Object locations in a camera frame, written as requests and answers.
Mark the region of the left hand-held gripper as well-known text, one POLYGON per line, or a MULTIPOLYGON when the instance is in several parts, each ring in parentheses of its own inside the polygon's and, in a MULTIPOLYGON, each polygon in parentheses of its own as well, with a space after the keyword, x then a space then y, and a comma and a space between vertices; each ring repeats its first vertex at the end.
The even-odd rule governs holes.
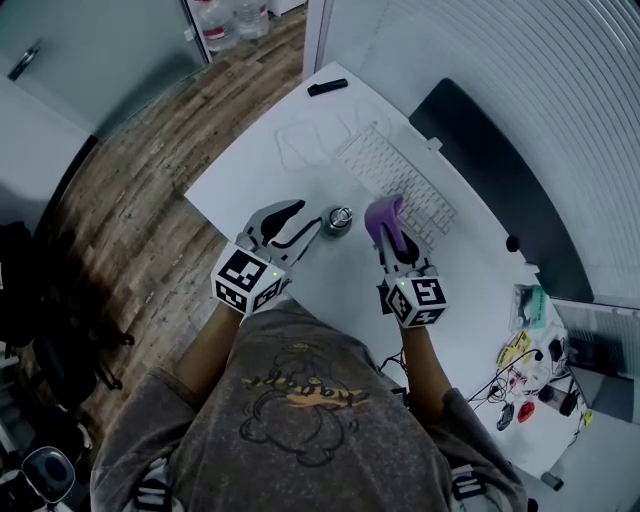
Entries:
POLYGON ((244 232, 227 243, 211 273, 212 291, 220 302, 251 315, 283 292, 292 262, 299 261, 314 241, 322 218, 309 221, 286 243, 270 241, 305 204, 294 199, 261 208, 249 218, 244 232))

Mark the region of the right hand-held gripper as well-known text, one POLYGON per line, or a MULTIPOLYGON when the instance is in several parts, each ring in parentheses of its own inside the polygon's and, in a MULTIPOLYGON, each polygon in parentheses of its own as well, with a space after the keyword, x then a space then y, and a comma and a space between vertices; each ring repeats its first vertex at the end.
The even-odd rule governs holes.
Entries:
MULTIPOLYGON (((442 281, 436 269, 430 266, 429 249, 419 236, 407 227, 401 228, 404 249, 394 249, 396 259, 417 271, 392 277, 387 275, 378 286, 382 313, 392 314, 402 328, 432 325, 447 309, 442 281)), ((386 228, 379 230, 376 248, 380 265, 388 274, 387 249, 389 236, 386 228)))

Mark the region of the purple cloth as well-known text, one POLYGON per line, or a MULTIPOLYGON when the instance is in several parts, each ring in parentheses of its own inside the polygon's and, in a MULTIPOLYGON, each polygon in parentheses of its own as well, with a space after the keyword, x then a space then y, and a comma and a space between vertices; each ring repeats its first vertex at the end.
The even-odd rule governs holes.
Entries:
POLYGON ((398 254, 409 254, 399 220, 402 206, 402 196, 394 194, 378 199, 367 207, 364 214, 364 225, 377 249, 381 249, 383 246, 382 229, 385 228, 394 250, 398 254))

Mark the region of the small metal cup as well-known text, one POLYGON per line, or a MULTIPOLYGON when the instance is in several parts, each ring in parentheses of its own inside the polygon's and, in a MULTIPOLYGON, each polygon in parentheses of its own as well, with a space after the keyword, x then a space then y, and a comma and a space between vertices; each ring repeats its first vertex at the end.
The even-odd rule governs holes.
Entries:
POLYGON ((346 206, 331 206, 322 214, 321 234, 327 238, 341 238, 351 229, 353 210, 346 206))

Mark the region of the person's right forearm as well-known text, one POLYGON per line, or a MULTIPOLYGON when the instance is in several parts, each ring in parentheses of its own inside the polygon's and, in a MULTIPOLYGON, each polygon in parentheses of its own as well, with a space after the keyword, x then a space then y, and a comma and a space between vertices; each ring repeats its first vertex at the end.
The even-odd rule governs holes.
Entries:
POLYGON ((442 416, 444 396, 452 386, 439 363, 425 327, 401 328, 410 410, 423 427, 442 416))

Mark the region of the person's left forearm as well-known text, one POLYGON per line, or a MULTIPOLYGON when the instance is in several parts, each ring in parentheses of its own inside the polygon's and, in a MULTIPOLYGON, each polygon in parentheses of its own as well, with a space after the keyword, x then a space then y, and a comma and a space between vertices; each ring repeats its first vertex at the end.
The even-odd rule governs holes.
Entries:
POLYGON ((243 315, 219 303, 176 365, 175 376, 204 403, 223 374, 243 315))

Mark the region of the white keyboard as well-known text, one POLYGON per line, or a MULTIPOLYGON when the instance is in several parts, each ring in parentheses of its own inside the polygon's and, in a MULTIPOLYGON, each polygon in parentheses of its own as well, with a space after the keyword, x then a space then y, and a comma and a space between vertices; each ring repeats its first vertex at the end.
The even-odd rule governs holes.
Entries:
POLYGON ((375 122, 345 142, 337 161, 377 198, 401 195, 400 219, 434 250, 457 212, 440 191, 377 129, 375 122))

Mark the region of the black monitor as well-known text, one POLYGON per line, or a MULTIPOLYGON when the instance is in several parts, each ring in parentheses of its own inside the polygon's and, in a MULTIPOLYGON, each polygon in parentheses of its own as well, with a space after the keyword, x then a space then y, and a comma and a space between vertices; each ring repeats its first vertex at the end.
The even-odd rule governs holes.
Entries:
POLYGON ((409 117, 491 210, 551 297, 590 303, 594 293, 552 201, 509 139, 451 79, 441 80, 409 117))

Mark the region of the plastic bag with green card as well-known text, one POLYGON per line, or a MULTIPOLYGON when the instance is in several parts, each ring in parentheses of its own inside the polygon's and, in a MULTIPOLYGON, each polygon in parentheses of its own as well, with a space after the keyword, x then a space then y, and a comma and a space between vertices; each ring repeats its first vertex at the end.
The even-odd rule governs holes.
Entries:
POLYGON ((510 314, 512 331, 536 330, 546 326, 547 295, 540 285, 516 284, 510 314))

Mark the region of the black oblong case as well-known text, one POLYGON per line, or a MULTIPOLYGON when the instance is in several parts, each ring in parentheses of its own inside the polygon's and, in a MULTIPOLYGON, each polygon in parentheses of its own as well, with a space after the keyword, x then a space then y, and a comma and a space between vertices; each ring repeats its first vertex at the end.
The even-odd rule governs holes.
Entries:
POLYGON ((307 88, 307 92, 310 97, 316 97, 319 95, 327 94, 329 92, 347 88, 348 85, 348 81, 345 78, 341 78, 325 83, 313 84, 307 88))

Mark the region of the yellow packet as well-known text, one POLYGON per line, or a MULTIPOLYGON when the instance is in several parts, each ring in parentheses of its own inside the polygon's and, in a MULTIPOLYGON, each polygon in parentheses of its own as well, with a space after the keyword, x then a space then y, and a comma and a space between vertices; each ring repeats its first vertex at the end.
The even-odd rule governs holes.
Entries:
POLYGON ((531 348, 532 339, 525 331, 518 331, 509 343, 507 343, 500 351, 496 367, 503 370, 511 364, 517 357, 521 356, 531 348))

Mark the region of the person's grey printed t-shirt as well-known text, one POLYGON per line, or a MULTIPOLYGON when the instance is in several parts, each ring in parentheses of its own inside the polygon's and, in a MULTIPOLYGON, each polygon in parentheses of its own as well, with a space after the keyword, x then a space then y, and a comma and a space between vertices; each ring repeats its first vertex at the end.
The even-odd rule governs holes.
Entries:
POLYGON ((92 512, 527 512, 458 389, 423 427, 362 342, 292 300, 243 315, 204 403, 175 369, 150 370, 103 441, 92 512))

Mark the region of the black office chair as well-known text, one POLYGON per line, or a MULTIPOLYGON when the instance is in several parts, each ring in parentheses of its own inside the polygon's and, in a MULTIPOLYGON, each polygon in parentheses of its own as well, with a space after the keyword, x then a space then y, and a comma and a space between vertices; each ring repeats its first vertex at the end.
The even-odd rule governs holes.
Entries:
POLYGON ((66 408, 84 402, 99 381, 121 390, 101 352, 135 342, 72 286, 65 265, 74 241, 71 231, 46 242, 22 222, 0 225, 0 342, 30 347, 36 370, 29 388, 46 384, 66 408))

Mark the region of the dark laptop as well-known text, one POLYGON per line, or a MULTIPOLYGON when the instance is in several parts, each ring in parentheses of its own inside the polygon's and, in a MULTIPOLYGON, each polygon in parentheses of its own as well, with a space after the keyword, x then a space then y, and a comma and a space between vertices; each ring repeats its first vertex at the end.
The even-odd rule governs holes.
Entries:
POLYGON ((570 335, 567 344, 566 366, 588 408, 640 426, 640 377, 627 371, 622 343, 570 335))

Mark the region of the round black white device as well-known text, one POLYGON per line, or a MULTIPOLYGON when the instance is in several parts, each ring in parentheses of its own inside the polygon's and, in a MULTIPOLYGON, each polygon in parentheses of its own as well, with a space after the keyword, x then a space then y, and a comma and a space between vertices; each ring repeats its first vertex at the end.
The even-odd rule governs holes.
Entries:
POLYGON ((75 482, 75 469, 66 455, 52 446, 38 448, 22 462, 27 482, 49 504, 62 501, 75 482))

